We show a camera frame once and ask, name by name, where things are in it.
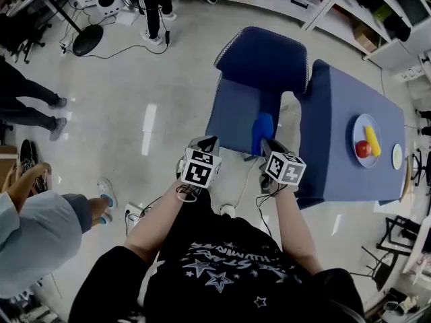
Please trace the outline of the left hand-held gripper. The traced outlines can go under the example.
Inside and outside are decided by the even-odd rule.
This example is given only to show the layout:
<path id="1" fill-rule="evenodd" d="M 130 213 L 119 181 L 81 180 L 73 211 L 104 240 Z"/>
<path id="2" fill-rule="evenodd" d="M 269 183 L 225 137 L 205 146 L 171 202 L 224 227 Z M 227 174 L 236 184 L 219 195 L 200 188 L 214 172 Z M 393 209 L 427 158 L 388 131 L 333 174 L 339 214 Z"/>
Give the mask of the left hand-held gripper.
<path id="1" fill-rule="evenodd" d="M 216 136 L 192 139 L 176 165 L 176 178 L 183 184 L 208 189 L 222 164 L 220 140 Z"/>

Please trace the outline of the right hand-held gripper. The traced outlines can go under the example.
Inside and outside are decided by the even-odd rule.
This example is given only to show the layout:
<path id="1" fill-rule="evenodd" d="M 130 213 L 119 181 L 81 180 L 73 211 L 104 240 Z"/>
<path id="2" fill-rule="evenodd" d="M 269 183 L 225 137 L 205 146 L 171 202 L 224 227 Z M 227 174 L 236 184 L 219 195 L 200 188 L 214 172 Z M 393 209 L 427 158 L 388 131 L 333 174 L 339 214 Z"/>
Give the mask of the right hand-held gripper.
<path id="1" fill-rule="evenodd" d="M 275 139 L 261 140 L 261 157 L 264 164 L 259 183 L 262 194 L 269 194 L 273 183 L 298 187 L 305 173 L 306 164 L 287 147 Z"/>

